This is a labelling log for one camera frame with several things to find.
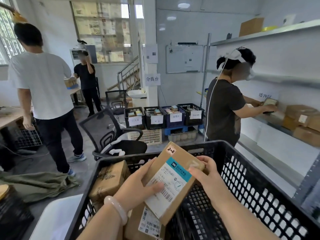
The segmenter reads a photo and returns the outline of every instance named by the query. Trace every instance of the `person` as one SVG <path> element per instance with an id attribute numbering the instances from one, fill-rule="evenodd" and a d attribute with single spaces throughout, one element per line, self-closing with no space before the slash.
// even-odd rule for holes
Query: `person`
<path id="1" fill-rule="evenodd" d="M 98 96 L 97 83 L 96 83 L 96 71 L 94 65 L 90 63 L 90 57 L 88 52 L 78 50 L 78 57 L 81 61 L 74 67 L 74 77 L 79 78 L 81 81 L 81 90 L 85 99 L 85 103 L 89 108 L 89 115 L 94 115 L 94 105 L 97 111 L 101 111 L 101 101 Z"/>
<path id="2" fill-rule="evenodd" d="M 41 32 L 29 23 L 16 23 L 14 33 L 26 50 L 13 56 L 8 69 L 8 80 L 18 89 L 23 111 L 23 126 L 34 130 L 33 117 L 43 142 L 57 165 L 57 170 L 75 175 L 70 168 L 61 143 L 63 128 L 69 133 L 74 156 L 69 162 L 84 161 L 83 139 L 73 115 L 73 103 L 64 83 L 71 70 L 59 56 L 43 52 Z"/>
<path id="3" fill-rule="evenodd" d="M 219 213 L 232 240 L 279 239 L 233 196 L 218 173 L 212 158 L 198 156 L 197 159 L 205 164 L 209 174 L 206 175 L 193 167 L 190 167 L 188 171 L 202 184 L 212 206 Z M 163 183 L 158 182 L 144 187 L 141 182 L 155 160 L 156 158 L 148 161 L 130 175 L 114 195 L 114 199 L 125 213 L 140 205 L 154 193 L 163 190 Z M 117 237 L 120 226 L 122 226 L 120 213 L 116 207 L 108 202 L 94 215 L 77 240 L 114 240 Z"/>
<path id="4" fill-rule="evenodd" d="M 225 57 L 220 57 L 217 60 L 217 69 L 223 66 L 224 68 L 220 76 L 210 83 L 206 97 L 205 129 L 208 140 L 223 140 L 232 146 L 235 146 L 240 138 L 242 118 L 277 111 L 274 105 L 260 106 L 261 102 L 243 96 L 239 88 L 233 84 L 235 81 L 246 80 L 256 62 L 256 56 L 250 49 L 237 50 L 246 62 L 232 59 L 226 61 Z"/>

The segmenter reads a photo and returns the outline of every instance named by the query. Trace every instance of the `person in black t-shirt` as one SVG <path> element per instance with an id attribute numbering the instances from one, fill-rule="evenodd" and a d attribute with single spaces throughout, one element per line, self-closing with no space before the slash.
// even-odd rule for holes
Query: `person in black t-shirt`
<path id="1" fill-rule="evenodd" d="M 81 89 L 85 99 L 85 102 L 89 108 L 89 116 L 94 114 L 94 104 L 97 111 L 101 111 L 101 101 L 98 96 L 97 83 L 96 83 L 96 71 L 94 65 L 90 64 L 89 54 L 86 51 L 78 50 L 78 57 L 81 64 L 77 64 L 74 67 L 74 77 L 79 78 L 81 81 Z"/>
<path id="2" fill-rule="evenodd" d="M 217 60 L 217 69 L 223 66 L 224 69 L 220 76 L 210 83 L 206 98 L 205 125 L 208 139 L 223 140 L 232 146 L 235 146 L 240 138 L 241 118 L 277 111 L 274 105 L 260 106 L 261 102 L 243 96 L 239 88 L 232 84 L 235 81 L 246 80 L 251 67 L 256 62 L 256 56 L 250 49 L 239 48 L 238 51 L 246 62 L 228 59 L 224 65 L 226 58 L 220 57 Z"/>

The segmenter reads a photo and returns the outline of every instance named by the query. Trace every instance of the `hand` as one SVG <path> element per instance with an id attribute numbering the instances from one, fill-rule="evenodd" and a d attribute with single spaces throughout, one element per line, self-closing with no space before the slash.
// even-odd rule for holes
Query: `hand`
<path id="1" fill-rule="evenodd" d="M 85 61 L 86 61 L 87 63 L 90 63 L 90 56 L 86 56 L 86 57 L 85 57 Z"/>
<path id="2" fill-rule="evenodd" d="M 261 106 L 261 105 L 263 105 L 263 102 L 260 102 L 260 101 L 258 101 L 258 100 L 252 100 L 251 101 L 251 105 L 253 106 L 253 107 L 259 107 L 259 106 Z"/>
<path id="3" fill-rule="evenodd" d="M 264 108 L 264 112 L 276 112 L 276 111 L 278 111 L 277 106 L 272 105 L 272 104 L 265 105 L 265 106 L 263 106 L 263 108 Z"/>
<path id="4" fill-rule="evenodd" d="M 30 114 L 23 116 L 23 123 L 22 124 L 23 124 L 24 128 L 26 128 L 26 130 L 33 131 L 35 129 L 31 123 L 31 115 Z"/>
<path id="5" fill-rule="evenodd" d="M 202 184 L 212 206 L 219 211 L 221 205 L 233 198 L 233 195 L 218 173 L 215 161 L 208 156 L 197 156 L 197 159 L 205 164 L 205 169 L 209 172 L 209 175 L 194 167 L 190 167 L 188 171 Z"/>
<path id="6" fill-rule="evenodd" d="M 155 160 L 156 158 L 148 161 L 141 168 L 131 174 L 114 195 L 114 198 L 120 203 L 126 212 L 140 205 L 151 195 L 163 190 L 164 184 L 162 182 L 146 187 L 144 187 L 141 182 L 143 176 L 147 173 Z"/>

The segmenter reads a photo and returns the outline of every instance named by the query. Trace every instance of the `office chair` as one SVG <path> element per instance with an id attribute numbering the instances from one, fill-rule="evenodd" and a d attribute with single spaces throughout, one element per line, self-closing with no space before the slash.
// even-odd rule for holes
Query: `office chair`
<path id="1" fill-rule="evenodd" d="M 109 154 L 110 150 L 112 149 L 121 149 L 126 155 L 145 153 L 147 150 L 147 144 L 139 141 L 143 135 L 142 130 L 134 128 L 120 128 L 112 111 L 108 108 L 95 113 L 89 118 L 86 118 L 85 120 L 81 121 L 79 125 L 87 133 L 94 145 L 95 150 L 92 152 L 92 154 L 96 161 L 102 157 L 106 158 L 118 156 L 118 153 L 113 155 Z M 108 146 L 111 142 L 116 141 L 121 135 L 127 132 L 139 132 L 140 136 L 135 141 L 122 140 L 115 145 L 110 145 L 106 151 L 101 153 L 102 150 L 105 150 L 106 146 Z"/>
<path id="2" fill-rule="evenodd" d="M 111 109 L 112 113 L 116 116 L 118 123 L 119 115 L 123 115 L 125 113 L 125 109 L 128 107 L 126 93 L 126 90 L 106 92 L 106 107 Z"/>

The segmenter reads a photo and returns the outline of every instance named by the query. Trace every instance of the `person wearing headset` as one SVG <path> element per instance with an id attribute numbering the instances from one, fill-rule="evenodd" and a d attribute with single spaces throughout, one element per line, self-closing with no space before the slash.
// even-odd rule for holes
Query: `person wearing headset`
<path id="1" fill-rule="evenodd" d="M 223 140 L 235 146 L 240 138 L 240 120 L 264 112 L 277 111 L 274 105 L 260 106 L 261 102 L 245 97 L 233 83 L 249 80 L 256 62 L 253 52 L 240 47 L 220 57 L 217 69 L 221 73 L 209 85 L 206 98 L 206 136 L 208 140 Z"/>
<path id="2" fill-rule="evenodd" d="M 218 173 L 216 163 L 212 158 L 198 156 L 197 159 L 205 164 L 209 174 L 206 175 L 193 167 L 190 167 L 188 171 L 202 184 L 232 240 L 279 239 L 233 196 Z M 77 240 L 115 240 L 117 238 L 119 228 L 127 222 L 128 212 L 164 188 L 162 182 L 146 187 L 141 182 L 155 160 L 157 159 L 148 161 L 131 174 L 113 197 L 106 197 L 104 206 L 94 215 Z"/>

